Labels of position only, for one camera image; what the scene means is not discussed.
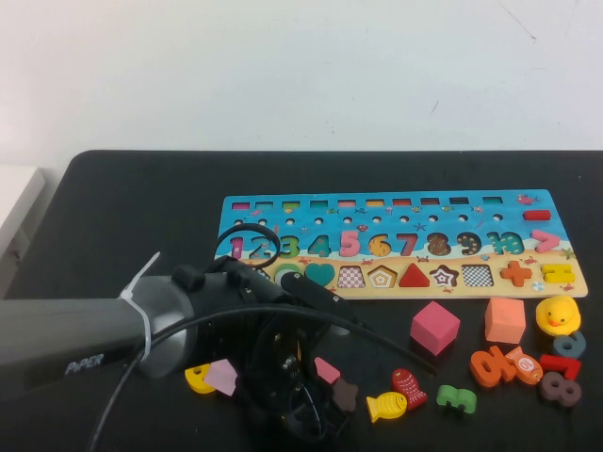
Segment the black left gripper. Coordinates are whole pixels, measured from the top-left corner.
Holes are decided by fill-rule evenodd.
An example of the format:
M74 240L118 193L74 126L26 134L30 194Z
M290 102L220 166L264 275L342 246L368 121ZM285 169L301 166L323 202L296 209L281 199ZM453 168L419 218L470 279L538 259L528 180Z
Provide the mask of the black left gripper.
M206 320L176 333L182 349L175 370L227 359L244 370L244 383L256 417L296 439L337 438L349 416L334 401L334 388L321 377L301 371L296 357L251 360L267 351L280 333L284 343L301 333L312 342L328 328L326 315L351 321L343 299L295 271L272 282L259 270L231 257L214 261L206 272L179 266L171 275L178 295L187 297L186 319Z

